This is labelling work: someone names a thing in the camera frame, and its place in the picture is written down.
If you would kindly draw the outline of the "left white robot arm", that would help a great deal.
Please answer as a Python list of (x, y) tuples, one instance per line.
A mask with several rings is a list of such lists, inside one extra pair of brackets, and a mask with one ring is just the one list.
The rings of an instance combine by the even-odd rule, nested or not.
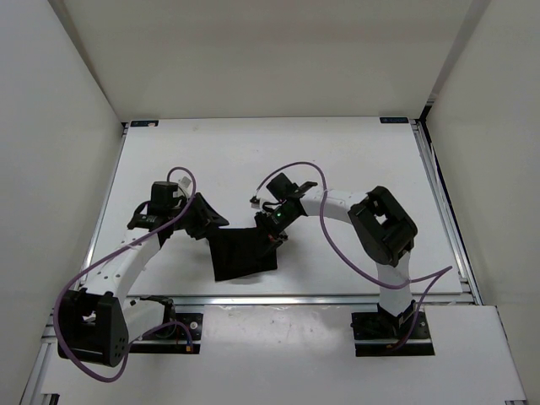
[(127, 225), (114, 256), (96, 264), (78, 289), (62, 293), (55, 313), (57, 350), (64, 359), (115, 367), (129, 345), (143, 335), (167, 338), (177, 318), (170, 299), (150, 295), (128, 299), (138, 276), (177, 230), (195, 240), (228, 224), (201, 193), (175, 192), (162, 201), (141, 203)]

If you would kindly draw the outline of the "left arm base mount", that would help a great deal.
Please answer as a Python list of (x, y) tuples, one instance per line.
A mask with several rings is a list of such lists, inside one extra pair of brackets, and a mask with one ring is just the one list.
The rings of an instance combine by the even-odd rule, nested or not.
[(172, 299), (129, 300), (123, 309), (131, 354), (200, 354), (203, 313), (178, 309)]

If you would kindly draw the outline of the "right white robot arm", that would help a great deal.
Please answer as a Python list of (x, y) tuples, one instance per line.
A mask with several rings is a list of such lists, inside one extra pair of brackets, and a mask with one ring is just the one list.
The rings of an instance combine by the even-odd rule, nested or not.
[(380, 287), (379, 327), (388, 337), (405, 332), (414, 313), (409, 263), (418, 228), (388, 189), (377, 186), (366, 195), (326, 190), (313, 181), (294, 186), (271, 203), (257, 196), (250, 203), (269, 220), (273, 230), (283, 231), (300, 216), (335, 219), (350, 224), (364, 252), (375, 262), (377, 277), (369, 280)]

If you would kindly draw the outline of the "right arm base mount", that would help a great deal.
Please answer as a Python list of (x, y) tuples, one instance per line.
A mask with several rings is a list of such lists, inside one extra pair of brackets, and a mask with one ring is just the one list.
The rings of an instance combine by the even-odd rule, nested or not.
[(353, 312), (350, 327), (357, 358), (435, 355), (427, 317), (415, 300), (398, 316), (380, 305), (375, 312)]

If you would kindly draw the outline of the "black skirt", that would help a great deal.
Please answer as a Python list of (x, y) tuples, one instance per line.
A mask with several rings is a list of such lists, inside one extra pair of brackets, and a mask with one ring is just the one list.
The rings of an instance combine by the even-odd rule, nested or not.
[(208, 243), (216, 282), (278, 269), (278, 244), (262, 229), (216, 229)]

